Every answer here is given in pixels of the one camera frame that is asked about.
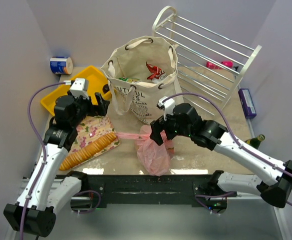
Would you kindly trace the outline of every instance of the yellow tray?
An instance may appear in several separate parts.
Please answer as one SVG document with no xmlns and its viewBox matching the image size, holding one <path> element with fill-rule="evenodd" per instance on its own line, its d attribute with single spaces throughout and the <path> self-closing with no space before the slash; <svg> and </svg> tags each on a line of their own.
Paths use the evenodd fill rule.
<svg viewBox="0 0 292 240">
<path fill-rule="evenodd" d="M 73 76 L 71 80 L 75 80 L 76 78 L 83 78 L 89 81 L 87 93 L 91 96 L 91 101 L 93 104 L 97 104 L 97 100 L 95 98 L 95 93 L 101 93 L 102 97 L 105 100 L 111 99 L 111 93 L 108 91 L 107 93 L 103 93 L 102 88 L 105 84 L 108 83 L 107 78 L 102 74 L 100 70 L 95 68 L 94 66 L 88 66 L 83 71 Z M 60 96 L 67 95 L 67 92 L 70 89 L 70 85 L 61 85 L 54 91 L 52 91 L 47 96 L 43 97 L 40 100 L 41 105 L 46 108 L 51 115 L 55 115 L 54 107 L 56 105 L 56 100 Z"/>
</svg>

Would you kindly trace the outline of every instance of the floral cloth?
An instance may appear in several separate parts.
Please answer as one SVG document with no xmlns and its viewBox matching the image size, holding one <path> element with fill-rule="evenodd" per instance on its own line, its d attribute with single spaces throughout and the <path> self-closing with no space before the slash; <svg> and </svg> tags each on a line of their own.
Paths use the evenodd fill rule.
<svg viewBox="0 0 292 240">
<path fill-rule="evenodd" d="M 115 133 L 116 131 L 107 116 L 88 116 L 77 127 L 78 136 L 73 143 L 70 153 L 74 153 L 81 148 L 87 146 L 99 137 L 108 134 Z M 104 148 L 102 151 L 96 153 L 94 157 L 101 155 L 102 153 L 115 148 L 120 143 L 119 138 L 116 138 L 110 145 Z"/>
</svg>

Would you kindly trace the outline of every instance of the pink plastic bag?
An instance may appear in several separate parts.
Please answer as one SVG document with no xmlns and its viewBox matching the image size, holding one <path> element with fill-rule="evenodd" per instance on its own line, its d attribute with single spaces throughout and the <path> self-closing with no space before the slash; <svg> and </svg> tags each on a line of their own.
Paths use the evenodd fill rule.
<svg viewBox="0 0 292 240">
<path fill-rule="evenodd" d="M 144 125 L 140 129 L 140 134 L 118 132 L 117 136 L 121 139 L 135 140 L 137 156 L 150 175 L 161 176 L 170 168 L 170 159 L 174 154 L 174 146 L 171 140 L 167 140 L 164 132 L 161 137 L 164 144 L 158 146 L 149 138 L 151 128 Z"/>
</svg>

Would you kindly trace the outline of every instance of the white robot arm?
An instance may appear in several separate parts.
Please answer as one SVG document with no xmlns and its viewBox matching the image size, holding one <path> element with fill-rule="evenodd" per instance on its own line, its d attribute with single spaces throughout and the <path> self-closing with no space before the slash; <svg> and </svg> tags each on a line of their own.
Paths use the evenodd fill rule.
<svg viewBox="0 0 292 240">
<path fill-rule="evenodd" d="M 175 105 L 173 99 L 163 97 L 158 108 L 164 115 L 151 123 L 150 138 L 157 144 L 163 143 L 160 132 L 165 131 L 167 138 L 175 136 L 190 137 L 200 147 L 208 148 L 223 154 L 240 163 L 255 175 L 232 174 L 216 171 L 213 174 L 214 184 L 225 192 L 242 192 L 261 196 L 269 204 L 283 208 L 292 189 L 292 177 L 279 169 L 292 174 L 292 161 L 283 162 L 272 158 L 235 136 L 228 129 L 213 120 L 202 120 L 196 110 L 188 103 Z M 273 166 L 260 160 L 266 159 Z"/>
<path fill-rule="evenodd" d="M 95 94 L 98 105 L 91 103 L 86 79 L 66 81 L 68 85 L 71 83 L 68 95 L 56 100 L 55 116 L 51 119 L 43 140 L 46 157 L 42 151 L 25 190 L 15 204 L 7 204 L 4 209 L 6 219 L 16 231 L 20 230 L 20 224 L 23 223 L 21 220 L 24 219 L 24 232 L 48 236 L 54 226 L 56 214 L 72 196 L 83 189 L 83 185 L 88 184 L 86 174 L 74 172 L 50 193 L 59 166 L 77 137 L 78 124 L 86 116 L 105 116 L 109 106 L 109 101 L 105 101 L 99 93 Z"/>
</svg>

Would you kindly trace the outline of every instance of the purple box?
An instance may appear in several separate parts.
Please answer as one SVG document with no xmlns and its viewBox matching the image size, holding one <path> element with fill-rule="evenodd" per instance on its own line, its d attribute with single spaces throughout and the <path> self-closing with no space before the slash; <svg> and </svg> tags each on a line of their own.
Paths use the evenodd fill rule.
<svg viewBox="0 0 292 240">
<path fill-rule="evenodd" d="M 241 88 L 239 89 L 238 93 L 246 119 L 253 119 L 257 114 L 254 103 L 251 99 L 249 89 Z"/>
</svg>

